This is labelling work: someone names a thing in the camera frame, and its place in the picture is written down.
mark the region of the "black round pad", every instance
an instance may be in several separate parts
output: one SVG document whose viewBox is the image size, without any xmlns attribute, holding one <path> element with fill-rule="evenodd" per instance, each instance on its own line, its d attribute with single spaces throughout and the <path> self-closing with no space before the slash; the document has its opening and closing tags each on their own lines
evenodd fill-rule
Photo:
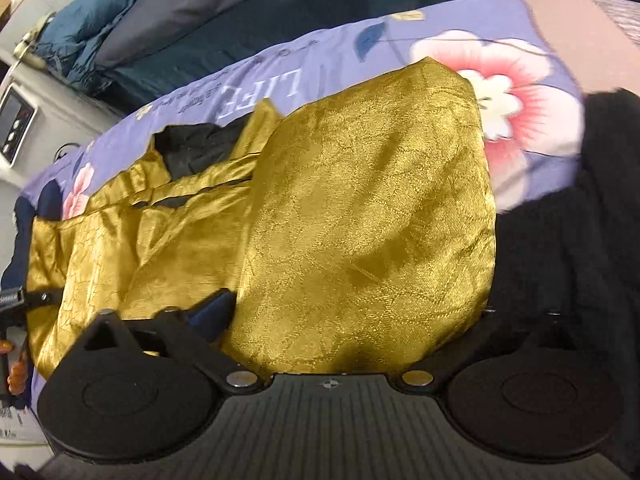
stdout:
<svg viewBox="0 0 640 480">
<path fill-rule="evenodd" d="M 605 440 L 622 399 L 611 378 L 577 352 L 539 348 L 469 366 L 451 381 L 447 403 L 460 427 L 485 447 L 555 461 Z"/>
<path fill-rule="evenodd" d="M 110 348 L 61 364 L 38 412 L 55 447 L 100 462 L 134 462 L 189 440 L 208 420 L 213 395 L 193 368 Z"/>
</svg>

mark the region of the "gold satin pillow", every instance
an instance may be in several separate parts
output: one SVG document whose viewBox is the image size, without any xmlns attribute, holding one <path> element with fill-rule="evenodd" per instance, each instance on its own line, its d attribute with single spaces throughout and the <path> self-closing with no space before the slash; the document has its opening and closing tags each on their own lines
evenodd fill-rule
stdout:
<svg viewBox="0 0 640 480">
<path fill-rule="evenodd" d="M 286 117 L 251 194 L 222 348 L 255 370 L 397 372 L 486 303 L 495 203 L 478 106 L 434 60 Z"/>
<path fill-rule="evenodd" d="M 395 372 L 477 319 L 495 206 L 456 73 L 426 59 L 282 122 L 262 102 L 232 156 L 166 184 L 150 149 L 85 215 L 36 220 L 28 288 L 65 287 L 28 315 L 45 377 L 100 309 L 150 317 L 220 286 L 239 295 L 223 349 L 265 374 Z"/>
</svg>

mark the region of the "bed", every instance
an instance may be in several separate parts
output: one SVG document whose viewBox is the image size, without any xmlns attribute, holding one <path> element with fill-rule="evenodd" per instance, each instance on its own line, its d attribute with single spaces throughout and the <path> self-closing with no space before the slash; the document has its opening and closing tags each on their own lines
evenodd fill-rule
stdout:
<svg viewBox="0 0 640 480">
<path fill-rule="evenodd" d="M 35 54 L 73 88 L 130 112 L 313 30 L 443 1 L 76 0 L 45 28 Z"/>
<path fill-rule="evenodd" d="M 480 103 L 492 187 L 506 211 L 572 183 L 585 94 L 640 95 L 639 15 L 618 0 L 455 0 L 310 32 L 143 105 L 22 194 L 36 203 L 56 180 L 73 201 L 128 168 L 168 124 L 225 125 L 263 98 L 289 114 L 431 56 L 469 78 L 479 101 L 518 99 L 508 113 Z M 36 374 L 33 399 L 43 384 Z"/>
</svg>

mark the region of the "blue duvet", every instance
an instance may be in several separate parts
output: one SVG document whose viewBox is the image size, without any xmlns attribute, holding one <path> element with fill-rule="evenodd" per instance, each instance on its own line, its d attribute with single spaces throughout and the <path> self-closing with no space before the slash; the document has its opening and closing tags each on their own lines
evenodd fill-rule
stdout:
<svg viewBox="0 0 640 480">
<path fill-rule="evenodd" d="M 76 0 L 57 13 L 43 31 L 35 54 L 72 88 L 95 94 L 109 81 L 94 69 L 102 42 L 136 0 Z"/>
</svg>

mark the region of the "metal rivet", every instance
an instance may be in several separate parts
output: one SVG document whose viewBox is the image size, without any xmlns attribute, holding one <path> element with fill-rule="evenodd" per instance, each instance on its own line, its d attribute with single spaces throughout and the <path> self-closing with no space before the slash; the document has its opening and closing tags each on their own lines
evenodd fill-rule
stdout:
<svg viewBox="0 0 640 480">
<path fill-rule="evenodd" d="M 253 386 L 258 381 L 258 376 L 247 370 L 232 372 L 226 376 L 226 382 L 236 388 L 246 388 Z"/>
<path fill-rule="evenodd" d="M 427 386 L 433 383 L 433 376 L 424 370 L 409 370 L 402 374 L 402 380 L 409 386 Z"/>
<path fill-rule="evenodd" d="M 320 383 L 320 386 L 326 388 L 327 390 L 333 390 L 334 388 L 340 386 L 340 383 L 335 379 L 328 379 L 324 383 Z"/>
</svg>

